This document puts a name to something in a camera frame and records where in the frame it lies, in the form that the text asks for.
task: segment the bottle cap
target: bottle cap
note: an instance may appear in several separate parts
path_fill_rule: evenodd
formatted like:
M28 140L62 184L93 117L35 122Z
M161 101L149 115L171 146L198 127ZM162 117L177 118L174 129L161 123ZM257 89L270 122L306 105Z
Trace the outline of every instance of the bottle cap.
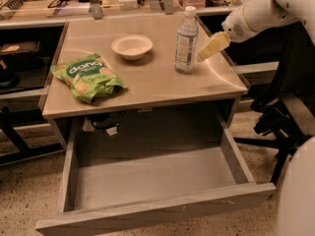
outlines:
M196 7L195 6L186 6L185 16L186 17L195 17L196 16Z

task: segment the floor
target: floor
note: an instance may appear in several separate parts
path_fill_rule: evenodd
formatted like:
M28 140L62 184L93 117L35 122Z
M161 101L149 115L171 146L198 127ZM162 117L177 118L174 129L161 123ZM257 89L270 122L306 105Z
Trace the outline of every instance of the floor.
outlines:
M253 131L258 113L240 104L231 124L233 135L256 137ZM50 143L54 136L46 125L19 130L30 146ZM257 183L267 183L275 166L275 151L239 145ZM0 153L14 147L0 134ZM37 159L0 166L0 236L36 236L38 220L52 217L61 183L65 154L58 152ZM154 227L106 234L107 236L271 236L276 221L277 191L261 206L213 216L173 222Z

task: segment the clear bottle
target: clear bottle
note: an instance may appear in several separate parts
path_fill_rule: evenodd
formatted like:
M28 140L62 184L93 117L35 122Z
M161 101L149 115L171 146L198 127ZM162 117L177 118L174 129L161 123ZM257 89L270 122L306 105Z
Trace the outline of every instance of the clear bottle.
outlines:
M195 19L196 8L187 6L185 18L177 30L175 69L183 74L191 74L195 64L196 43L199 32Z

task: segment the chip bag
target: chip bag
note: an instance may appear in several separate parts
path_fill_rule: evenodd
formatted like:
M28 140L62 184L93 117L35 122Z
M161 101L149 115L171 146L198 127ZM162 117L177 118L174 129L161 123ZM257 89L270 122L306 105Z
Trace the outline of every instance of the chip bag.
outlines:
M60 63L50 68L52 74L71 87L78 99L91 103L96 97L111 96L124 82L103 62L98 54Z

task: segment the white bowl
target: white bowl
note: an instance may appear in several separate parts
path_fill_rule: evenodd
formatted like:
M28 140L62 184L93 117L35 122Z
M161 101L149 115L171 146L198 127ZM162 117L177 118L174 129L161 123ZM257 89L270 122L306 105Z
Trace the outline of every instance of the white bowl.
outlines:
M120 36L111 43L111 49L127 60L141 59L152 47L148 37L136 34Z

